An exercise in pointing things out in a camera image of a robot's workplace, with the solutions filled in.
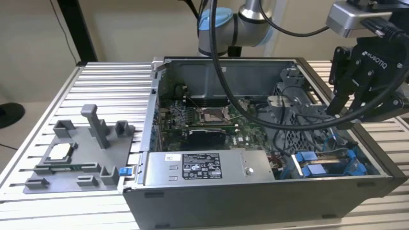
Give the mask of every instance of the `blue tab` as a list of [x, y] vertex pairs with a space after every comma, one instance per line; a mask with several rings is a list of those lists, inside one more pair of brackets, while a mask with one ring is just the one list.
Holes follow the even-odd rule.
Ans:
[[348, 156], [351, 158], [356, 158], [357, 157], [356, 153], [351, 149], [348, 150]]
[[301, 171], [303, 171], [303, 174], [304, 174], [305, 177], [309, 177], [309, 176], [311, 176], [312, 172], [309, 171], [308, 167], [304, 167], [304, 168], [301, 169]]
[[300, 152], [296, 154], [296, 159], [299, 162], [304, 161], [304, 158]]
[[119, 171], [120, 176], [132, 176], [132, 168], [123, 167]]
[[[203, 12], [203, 16], [199, 22], [199, 30], [209, 30], [209, 9]], [[233, 16], [233, 11], [231, 8], [217, 7], [216, 9], [216, 28], [227, 24]]]
[[312, 175], [321, 175], [321, 174], [327, 174], [327, 171], [323, 167], [321, 164], [311, 164], [311, 165], [307, 165], [309, 171], [312, 172]]
[[312, 151], [297, 152], [296, 154], [297, 161], [315, 161], [319, 159], [317, 155]]

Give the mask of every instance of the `aluminum extrusion table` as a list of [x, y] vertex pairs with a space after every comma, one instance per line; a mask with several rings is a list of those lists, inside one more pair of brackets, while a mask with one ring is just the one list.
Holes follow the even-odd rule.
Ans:
[[[311, 61], [328, 82], [331, 62]], [[151, 90], [151, 63], [98, 62], [76, 67], [30, 136], [0, 175], [0, 229], [139, 229], [118, 191], [23, 194], [54, 139], [52, 126], [71, 119], [86, 126], [84, 104], [99, 106], [108, 125], [127, 120], [136, 127], [130, 164], [139, 160], [142, 129]], [[409, 175], [409, 126], [399, 118], [363, 125], [380, 146]], [[409, 182], [387, 197], [367, 200], [343, 219], [223, 228], [224, 230], [281, 229], [397, 230], [409, 229]]]

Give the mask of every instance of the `white sticker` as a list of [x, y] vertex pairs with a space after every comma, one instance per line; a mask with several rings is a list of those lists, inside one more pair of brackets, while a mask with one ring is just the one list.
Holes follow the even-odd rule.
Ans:
[[166, 161], [180, 161], [180, 154], [167, 154], [166, 155]]

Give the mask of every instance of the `blue clip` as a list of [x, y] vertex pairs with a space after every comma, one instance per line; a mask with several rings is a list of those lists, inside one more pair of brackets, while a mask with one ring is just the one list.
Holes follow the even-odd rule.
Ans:
[[348, 156], [355, 159], [357, 157], [356, 153], [349, 149], [348, 150]]
[[316, 153], [313, 151], [303, 151], [297, 152], [296, 159], [299, 162], [301, 161], [315, 161], [319, 159]]
[[132, 168], [123, 167], [119, 171], [120, 176], [132, 176]]
[[301, 170], [303, 170], [305, 177], [319, 176], [319, 175], [327, 174], [327, 171], [325, 171], [321, 164], [307, 165]]

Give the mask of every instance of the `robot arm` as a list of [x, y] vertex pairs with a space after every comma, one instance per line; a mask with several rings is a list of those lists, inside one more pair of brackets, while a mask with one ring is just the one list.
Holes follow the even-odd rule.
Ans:
[[[409, 1], [405, 0], [384, 0], [377, 3], [348, 0], [333, 4], [327, 25], [339, 35], [356, 37], [357, 45], [353, 48], [337, 47], [335, 50], [329, 79], [335, 90], [328, 115], [341, 112], [352, 94], [355, 99], [348, 112], [357, 110], [397, 77], [408, 51], [403, 43], [392, 41], [387, 36], [391, 34], [388, 30], [393, 30], [393, 33], [409, 31], [407, 3]], [[408, 96], [409, 86], [404, 82], [383, 104], [360, 117], [360, 121], [383, 121], [408, 113]]]
[[[263, 0], [259, 0], [259, 11], [263, 14], [261, 5]], [[377, 3], [372, 0], [347, 0], [335, 3], [328, 27], [344, 37], [359, 37], [359, 44], [351, 50], [341, 47], [336, 49], [336, 53], [340, 51], [341, 54], [331, 71], [335, 98], [327, 113], [336, 115], [343, 112], [349, 95], [355, 94], [355, 100], [349, 111], [343, 112], [341, 117], [323, 123], [295, 126], [253, 117], [236, 102], [219, 60], [223, 48], [220, 41], [224, 41], [224, 33], [219, 28], [228, 20], [217, 14], [217, 0], [212, 0], [207, 31], [209, 55], [227, 97], [243, 116], [272, 129], [305, 131], [335, 126], [348, 129], [357, 121], [384, 120], [405, 113], [408, 86], [403, 83], [409, 75], [409, 36], [405, 33], [409, 30], [409, 26], [405, 25], [408, 12], [407, 0], [379, 0]], [[265, 14], [263, 17], [272, 25], [273, 22]]]

